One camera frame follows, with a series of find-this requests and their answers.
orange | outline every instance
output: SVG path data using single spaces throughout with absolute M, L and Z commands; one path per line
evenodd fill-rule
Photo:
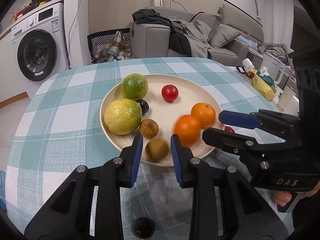
M 178 134 L 182 146 L 190 147 L 199 140 L 200 129 L 200 120 L 193 115 L 186 114 L 177 120 L 173 133 Z
M 191 115 L 199 118 L 201 128 L 207 128 L 214 124 L 216 120 L 215 109 L 206 103 L 197 103 L 191 109 Z

table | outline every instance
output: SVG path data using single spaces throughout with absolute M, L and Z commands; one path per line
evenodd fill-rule
M 24 232 L 25 227 L 61 182 L 78 165 L 101 166 L 119 155 L 105 137 L 99 109 L 107 92 L 130 73 L 170 74 L 191 80 L 210 92 L 222 109 L 250 113 L 274 110 L 250 84 L 230 68 L 204 58 L 145 58 L 78 67 L 44 82 L 31 100 L 17 128 L 6 173 L 8 216 Z M 261 130 L 235 128 L 259 143 L 282 140 Z M 215 150 L 205 158 L 211 166 L 235 166 L 248 179 L 237 156 Z M 276 210 L 268 190 L 257 189 Z M 92 218 L 97 190 L 94 192 Z M 148 216 L 156 222 L 154 239 L 188 239 L 192 190 L 180 189 L 172 168 L 141 165 L 132 189 L 121 189 L 123 232 L 133 220 Z M 291 214 L 278 216 L 293 231 Z M 94 232 L 91 219 L 90 232 Z
M 247 83 L 249 83 L 252 87 L 253 87 L 253 84 L 252 84 L 252 79 L 249 78 L 247 75 L 244 75 L 242 73 L 239 73 L 239 71 L 237 71 L 236 67 L 229 67 L 232 71 L 234 71 L 237 75 L 239 75 L 243 80 L 245 80 Z M 271 100 L 269 101 L 269 103 L 278 111 L 278 112 L 281 112 L 283 113 L 283 110 L 281 110 L 279 107 L 278 107 L 278 102 L 279 102 L 279 99 L 280 99 L 280 93 L 283 93 L 282 89 L 280 87 L 277 87 L 277 94 L 276 96 Z

hand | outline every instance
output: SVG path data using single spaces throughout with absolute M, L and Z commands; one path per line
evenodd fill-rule
M 309 192 L 305 192 L 301 198 L 313 196 L 318 192 L 319 188 L 320 188 L 320 181 L 318 182 L 318 184 L 315 186 L 313 190 Z M 292 197 L 289 191 L 274 191 L 274 195 L 275 195 L 275 202 L 282 207 L 284 207 L 291 200 L 291 197 Z

clothing pile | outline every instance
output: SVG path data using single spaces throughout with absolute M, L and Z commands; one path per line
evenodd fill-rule
M 98 53 L 92 63 L 102 63 L 131 58 L 131 48 L 121 31 L 116 33 L 109 44 L 98 46 Z
M 162 17 L 153 9 L 140 9 L 132 14 L 132 19 L 136 24 L 161 24 L 170 27 L 173 33 L 177 31 L 171 20 Z
M 210 48 L 207 38 L 211 28 L 207 24 L 199 20 L 190 23 L 177 20 L 174 26 L 177 32 L 170 34 L 169 49 L 187 55 L 187 57 L 211 59 L 211 54 L 207 50 Z
M 263 42 L 258 45 L 258 52 L 260 54 L 270 53 L 286 66 L 293 68 L 292 59 L 288 57 L 288 54 L 293 52 L 293 49 L 290 49 L 286 44 Z

plate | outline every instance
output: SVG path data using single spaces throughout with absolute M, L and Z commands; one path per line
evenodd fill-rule
M 191 108 L 196 103 L 203 102 L 210 104 L 216 111 L 216 121 L 212 127 L 221 130 L 224 129 L 224 125 L 218 120 L 219 113 L 222 111 L 220 105 L 214 97 L 201 86 L 187 79 L 171 75 L 150 74 L 145 75 L 144 77 L 148 80 L 149 90 L 143 99 L 147 101 L 150 109 L 142 116 L 142 119 L 149 118 L 156 121 L 159 126 L 159 133 L 157 137 L 165 139 L 169 145 L 175 122 L 180 116 L 190 114 Z M 179 91 L 178 98 L 171 103 L 164 101 L 161 96 L 161 89 L 165 85 L 169 84 L 176 86 Z M 106 137 L 117 149 L 121 151 L 124 147 L 132 144 L 133 138 L 139 132 L 139 129 L 127 135 L 116 135 L 110 132 L 105 126 L 104 112 L 107 106 L 114 100 L 120 98 L 122 98 L 121 83 L 112 88 L 103 99 L 100 107 L 100 124 Z M 171 152 L 167 157 L 160 160 L 159 163 L 153 163 L 150 161 L 145 152 L 145 146 L 149 141 L 149 139 L 146 139 L 145 137 L 143 138 L 141 162 L 156 166 L 173 166 Z M 214 149 L 214 147 L 206 145 L 203 140 L 200 139 L 196 144 L 190 147 L 190 149 L 192 150 L 194 157 L 204 158 Z

